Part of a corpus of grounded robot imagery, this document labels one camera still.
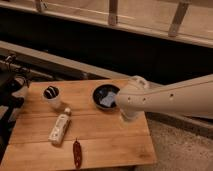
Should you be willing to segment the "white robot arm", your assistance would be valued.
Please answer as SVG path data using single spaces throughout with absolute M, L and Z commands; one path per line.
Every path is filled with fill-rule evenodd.
M 128 121 L 140 111 L 213 119 L 213 74 L 154 88 L 133 76 L 117 93 L 116 105 Z

